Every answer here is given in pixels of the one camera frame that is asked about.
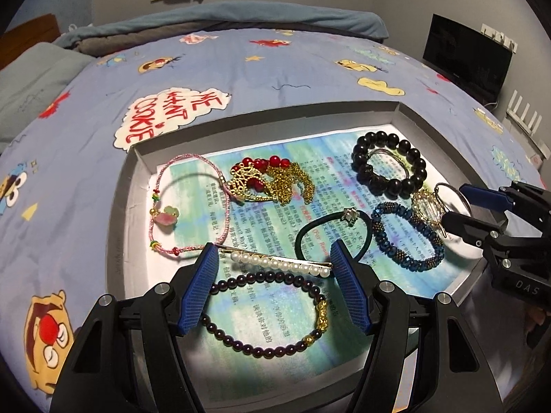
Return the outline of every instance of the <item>pink braided bracelet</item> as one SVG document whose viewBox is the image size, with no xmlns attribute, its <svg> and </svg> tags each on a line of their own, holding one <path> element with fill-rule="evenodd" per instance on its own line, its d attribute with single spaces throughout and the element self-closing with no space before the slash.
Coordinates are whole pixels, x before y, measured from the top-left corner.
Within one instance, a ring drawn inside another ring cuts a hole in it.
<svg viewBox="0 0 551 413">
<path fill-rule="evenodd" d="M 222 186 L 222 189 L 224 190 L 225 214 L 224 214 L 224 231 L 222 231 L 222 234 L 220 235 L 220 237 L 218 237 L 214 241 L 214 243 L 216 245 L 221 245 L 222 243 L 224 243 L 224 241 L 228 237 L 228 233 L 230 231 L 230 191 L 228 190 L 228 186 L 226 185 L 226 179 L 224 178 L 224 174 L 222 174 L 222 171 L 212 161 L 206 159 L 205 157 L 203 157 L 201 155 L 197 155 L 196 153 L 184 153 L 182 155 L 178 155 L 178 156 L 172 158 L 172 160 L 170 160 L 169 162 L 167 162 L 163 166 L 163 168 L 159 172 L 159 175 L 157 176 L 157 181 L 155 182 L 155 188 L 153 189 L 153 195 L 152 195 L 153 210 L 156 209 L 155 205 L 158 204 L 158 202 L 160 201 L 159 184 L 161 182 L 161 179 L 163 177 L 164 172 L 169 168 L 169 166 L 176 163 L 177 161 L 186 160 L 188 158 L 197 158 L 197 159 L 205 162 L 206 164 L 211 166 L 211 168 L 213 168 L 214 171 L 216 171 L 216 173 L 218 174 L 218 179 L 219 179 L 220 185 Z M 164 254 L 168 254 L 168 255 L 173 254 L 174 256 L 178 256 L 180 253 L 202 250 L 205 247 L 204 245 L 190 245 L 190 246 L 183 246 L 183 247 L 180 247 L 180 248 L 175 246 L 174 248 L 172 248 L 170 250 L 167 250 L 167 249 L 163 248 L 161 246 L 161 244 L 153 238 L 153 226 L 154 225 L 155 225 L 155 221 L 154 221 L 154 216 L 152 214 L 151 219 L 149 221 L 149 240 L 151 241 L 149 246 L 153 250 L 155 250 L 159 253 L 164 253 Z"/>
</svg>

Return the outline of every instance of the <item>bed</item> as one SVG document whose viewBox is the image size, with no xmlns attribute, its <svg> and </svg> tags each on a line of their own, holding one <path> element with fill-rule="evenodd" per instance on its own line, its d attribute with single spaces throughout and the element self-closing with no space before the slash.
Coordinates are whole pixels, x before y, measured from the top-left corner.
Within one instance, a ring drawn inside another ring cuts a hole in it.
<svg viewBox="0 0 551 413">
<path fill-rule="evenodd" d="M 58 47 L 95 58 L 87 56 L 91 62 L 0 156 L 0 352 L 40 409 L 48 411 L 67 343 L 107 292 L 112 200 L 139 142 L 280 107 L 391 101 L 418 113 L 489 188 L 512 180 L 542 185 L 522 147 L 489 112 L 431 68 L 382 45 L 386 37 L 375 14 L 231 2 L 81 28 L 58 39 Z M 178 104 L 184 97 L 187 105 Z M 155 109 L 144 116 L 144 107 Z M 508 228 L 533 235 L 517 218 Z M 409 289 L 433 296 L 445 287 Z M 514 322 L 520 303 L 506 303 L 489 315 Z M 466 305 L 475 316 L 472 302 Z M 37 350 L 45 315 L 52 319 L 45 337 L 65 341 L 55 355 L 52 347 Z M 502 394 L 525 358 L 519 329 L 509 343 L 521 355 L 512 374 L 498 380 Z M 494 374 L 506 366 L 502 354 L 490 348 Z"/>
</svg>

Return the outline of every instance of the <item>blue gripper pad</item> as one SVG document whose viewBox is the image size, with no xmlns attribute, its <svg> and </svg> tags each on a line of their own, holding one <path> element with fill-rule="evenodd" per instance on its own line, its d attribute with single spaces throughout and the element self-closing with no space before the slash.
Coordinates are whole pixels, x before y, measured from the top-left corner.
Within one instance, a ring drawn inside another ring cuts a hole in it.
<svg viewBox="0 0 551 413">
<path fill-rule="evenodd" d="M 486 208 L 496 212 L 511 211 L 513 203 L 505 193 L 492 189 L 482 189 L 469 184 L 461 185 L 459 192 L 463 194 L 471 205 Z"/>
<path fill-rule="evenodd" d="M 348 264 L 348 259 L 337 242 L 333 242 L 331 245 L 331 263 L 352 322 L 363 333 L 367 333 L 371 327 L 367 298 L 354 270 Z"/>
<path fill-rule="evenodd" d="M 197 326 L 210 287 L 218 274 L 218 248 L 208 245 L 206 253 L 201 253 L 194 266 L 197 266 L 197 270 L 182 297 L 182 313 L 178 321 L 184 335 Z"/>
</svg>

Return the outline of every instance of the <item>dark red beaded bracelet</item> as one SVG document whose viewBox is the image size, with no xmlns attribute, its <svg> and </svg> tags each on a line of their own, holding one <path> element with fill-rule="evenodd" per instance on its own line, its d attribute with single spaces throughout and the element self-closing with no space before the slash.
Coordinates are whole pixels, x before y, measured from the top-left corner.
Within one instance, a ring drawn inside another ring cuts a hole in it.
<svg viewBox="0 0 551 413">
<path fill-rule="evenodd" d="M 297 288 L 302 288 L 302 291 L 308 292 L 310 298 L 313 298 L 314 305 L 316 306 L 317 318 L 316 329 L 306 335 L 302 340 L 299 340 L 294 345 L 278 346 L 273 348 L 262 348 L 260 346 L 254 347 L 249 344 L 243 344 L 242 341 L 235 340 L 231 335 L 226 334 L 222 329 L 219 329 L 215 323 L 210 321 L 210 317 L 203 312 L 200 323 L 207 328 L 207 331 L 212 333 L 217 340 L 220 340 L 225 346 L 231 347 L 235 352 L 242 352 L 246 356 L 254 356 L 256 358 L 267 358 L 270 360 L 274 357 L 283 357 L 285 355 L 292 356 L 297 352 L 303 352 L 309 346 L 313 345 L 316 340 L 319 340 L 322 334 L 327 330 L 327 299 L 325 295 L 321 294 L 321 290 L 318 286 L 315 286 L 312 281 L 304 279 L 301 275 L 293 275 L 291 273 L 283 272 L 257 272 L 248 273 L 247 275 L 239 275 L 237 278 L 229 278 L 226 280 L 220 280 L 213 284 L 210 288 L 210 294 L 216 295 L 219 292 L 225 292 L 228 289 L 233 290 L 235 288 L 243 287 L 247 284 L 254 283 L 283 283 L 287 285 L 293 285 Z"/>
</svg>

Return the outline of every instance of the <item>television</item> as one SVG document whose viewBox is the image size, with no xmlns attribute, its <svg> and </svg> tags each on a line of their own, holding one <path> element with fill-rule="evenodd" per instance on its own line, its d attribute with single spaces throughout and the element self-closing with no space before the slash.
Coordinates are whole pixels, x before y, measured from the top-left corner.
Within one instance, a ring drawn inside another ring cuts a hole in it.
<svg viewBox="0 0 551 413">
<path fill-rule="evenodd" d="M 497 102 L 512 54 L 486 35 L 434 14 L 423 59 L 486 105 Z"/>
</svg>

